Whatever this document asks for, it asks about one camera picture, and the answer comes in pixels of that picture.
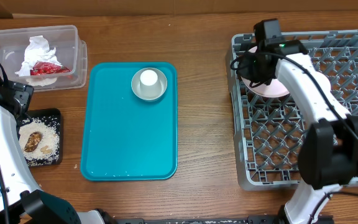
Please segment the pink plate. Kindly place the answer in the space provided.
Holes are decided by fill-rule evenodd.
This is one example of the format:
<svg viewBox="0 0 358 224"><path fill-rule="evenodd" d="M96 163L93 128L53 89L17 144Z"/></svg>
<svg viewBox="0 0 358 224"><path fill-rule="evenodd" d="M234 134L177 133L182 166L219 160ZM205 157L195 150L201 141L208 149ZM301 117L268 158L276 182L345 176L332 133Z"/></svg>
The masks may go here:
<svg viewBox="0 0 358 224"><path fill-rule="evenodd" d="M285 86L276 77L276 66L278 60L272 56L258 56L253 59L248 69L248 74L239 75L253 93L267 97L278 98L289 94Z"/></svg>

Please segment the red snack wrapper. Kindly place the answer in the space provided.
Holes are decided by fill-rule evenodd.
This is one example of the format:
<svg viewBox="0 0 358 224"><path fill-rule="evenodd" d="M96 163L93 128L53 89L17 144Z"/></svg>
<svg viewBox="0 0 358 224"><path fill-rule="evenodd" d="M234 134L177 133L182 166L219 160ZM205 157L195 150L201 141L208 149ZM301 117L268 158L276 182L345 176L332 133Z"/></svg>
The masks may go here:
<svg viewBox="0 0 358 224"><path fill-rule="evenodd" d="M31 76L70 72L70 69L50 62L37 62L30 71Z"/></svg>

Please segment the brown food scrap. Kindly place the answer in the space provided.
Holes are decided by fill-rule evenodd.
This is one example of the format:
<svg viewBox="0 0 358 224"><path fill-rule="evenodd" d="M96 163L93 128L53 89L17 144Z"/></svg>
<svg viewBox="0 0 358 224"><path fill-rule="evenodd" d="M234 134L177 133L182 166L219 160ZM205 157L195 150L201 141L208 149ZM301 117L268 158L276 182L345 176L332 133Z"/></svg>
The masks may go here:
<svg viewBox="0 0 358 224"><path fill-rule="evenodd" d="M42 138L43 138L43 134L40 132L34 132L34 133L30 134L30 136L24 146L24 151L25 152L35 151L37 146L41 142Z"/></svg>

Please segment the white napkin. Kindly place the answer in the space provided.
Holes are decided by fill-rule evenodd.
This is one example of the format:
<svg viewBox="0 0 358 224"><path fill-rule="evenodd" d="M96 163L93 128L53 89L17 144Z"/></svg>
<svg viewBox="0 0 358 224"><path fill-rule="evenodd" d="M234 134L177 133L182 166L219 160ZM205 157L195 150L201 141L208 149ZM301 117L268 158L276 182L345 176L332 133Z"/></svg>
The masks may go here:
<svg viewBox="0 0 358 224"><path fill-rule="evenodd" d="M56 48L50 48L49 42L42 35L29 38L30 44L24 52L24 61L21 63L21 69L15 72L20 77L30 76L30 71L34 69L37 62L46 62L62 66L57 60Z"/></svg>

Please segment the white paper cup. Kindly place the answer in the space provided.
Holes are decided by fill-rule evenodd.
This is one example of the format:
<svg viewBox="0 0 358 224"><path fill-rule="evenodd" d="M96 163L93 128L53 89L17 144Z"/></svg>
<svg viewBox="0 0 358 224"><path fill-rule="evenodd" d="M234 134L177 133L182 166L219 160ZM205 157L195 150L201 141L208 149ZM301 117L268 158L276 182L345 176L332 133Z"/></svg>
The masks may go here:
<svg viewBox="0 0 358 224"><path fill-rule="evenodd" d="M140 74L140 92L146 98L156 98L161 92L160 80L154 70L144 70Z"/></svg>

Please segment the grey metal bowl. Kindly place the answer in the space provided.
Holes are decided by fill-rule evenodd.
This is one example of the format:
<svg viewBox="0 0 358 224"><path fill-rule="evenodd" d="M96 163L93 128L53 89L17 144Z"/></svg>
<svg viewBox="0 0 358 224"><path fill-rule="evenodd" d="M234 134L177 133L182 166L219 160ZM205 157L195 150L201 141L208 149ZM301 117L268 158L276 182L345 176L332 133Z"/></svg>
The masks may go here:
<svg viewBox="0 0 358 224"><path fill-rule="evenodd" d="M156 98L146 98L140 92L140 74L144 70L154 70L158 75L158 79L160 80L161 92L160 92L159 96ZM139 70L138 72L136 72L135 75L132 77L131 88L132 88L132 92L135 94L135 96L140 98L141 100L155 101L155 100L158 100L160 97L162 97L163 94L165 93L165 91L167 89L167 78L166 78L165 74L157 68L152 68L152 67L143 68L143 69Z"/></svg>

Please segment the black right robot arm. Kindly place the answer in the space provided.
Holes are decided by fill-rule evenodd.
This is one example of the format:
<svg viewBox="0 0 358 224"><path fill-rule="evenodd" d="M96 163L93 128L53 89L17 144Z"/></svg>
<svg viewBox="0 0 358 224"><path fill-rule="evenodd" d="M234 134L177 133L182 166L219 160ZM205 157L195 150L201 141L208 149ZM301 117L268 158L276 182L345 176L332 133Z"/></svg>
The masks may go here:
<svg viewBox="0 0 358 224"><path fill-rule="evenodd" d="M332 223L319 213L334 195L358 176L358 116L331 94L328 78L313 68L306 47L286 40L276 19L254 26L255 46L230 67L255 94L289 94L308 132L298 156L301 181L293 197L269 223Z"/></svg>

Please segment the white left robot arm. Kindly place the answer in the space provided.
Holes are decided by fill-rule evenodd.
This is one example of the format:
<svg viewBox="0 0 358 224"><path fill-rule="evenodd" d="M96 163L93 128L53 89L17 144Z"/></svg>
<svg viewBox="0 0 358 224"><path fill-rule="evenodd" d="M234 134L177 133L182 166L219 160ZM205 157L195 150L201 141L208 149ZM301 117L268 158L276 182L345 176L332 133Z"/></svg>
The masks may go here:
<svg viewBox="0 0 358 224"><path fill-rule="evenodd" d="M0 223L107 223L99 210L77 212L66 200L41 190L19 145L17 119L26 115L34 89L10 81L0 63Z"/></svg>

